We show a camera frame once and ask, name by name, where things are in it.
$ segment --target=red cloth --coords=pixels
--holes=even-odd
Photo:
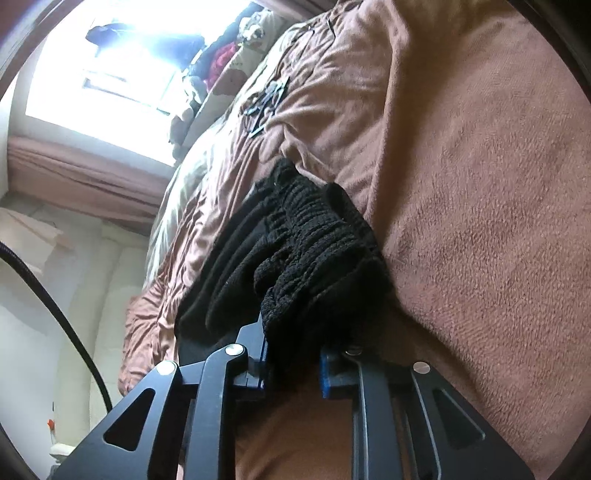
[[[208,92],[213,88],[213,85],[215,85],[216,80],[222,74],[224,67],[228,64],[228,62],[234,56],[236,51],[236,43],[232,42],[228,45],[220,47],[217,50],[217,52],[215,52],[212,64],[209,67],[209,76],[205,79],[205,85],[207,87]]]

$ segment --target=curtain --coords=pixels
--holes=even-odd
[[[82,150],[8,138],[8,186],[58,207],[149,233],[168,180]]]
[[[320,15],[334,7],[336,0],[255,0],[283,18],[298,22]]]

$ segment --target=white wall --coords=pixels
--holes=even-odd
[[[174,169],[153,158],[145,157],[126,148],[99,140],[98,138],[93,138],[80,132],[26,115],[31,82],[43,46],[44,42],[37,47],[18,74],[10,113],[9,133],[11,135],[20,135],[35,140],[54,142],[68,147],[78,148],[94,155],[100,155],[143,169],[161,177],[172,177]],[[56,75],[59,74],[59,69],[56,69]]]
[[[76,287],[100,240],[100,220],[24,197],[7,196],[2,206],[55,225],[73,251],[51,254],[44,287],[67,314]],[[57,322],[7,265],[0,261],[0,423],[30,468],[40,478],[54,463],[47,420],[53,418],[54,384],[61,343]]]
[[[8,139],[8,121],[10,107],[17,80],[14,79],[7,92],[0,100],[0,198],[8,191],[8,176],[6,171],[6,141]]]

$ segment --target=brown blanket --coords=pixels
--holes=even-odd
[[[277,115],[254,139],[236,126],[132,304],[121,388],[174,358],[184,292],[284,155],[343,186],[382,245],[395,292],[365,342],[432,362],[548,478],[591,414],[591,107],[570,72],[502,0],[347,0],[279,76]],[[244,420],[239,479],[350,477],[350,407],[313,375],[295,390]]]

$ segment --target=screw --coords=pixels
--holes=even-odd
[[[413,365],[413,370],[418,374],[425,375],[431,371],[431,367],[426,362],[416,362]]]
[[[240,343],[231,343],[226,347],[226,354],[230,356],[240,355],[244,351],[244,347]]]
[[[164,360],[156,365],[156,371],[163,376],[170,375],[176,368],[176,364],[170,360]]]

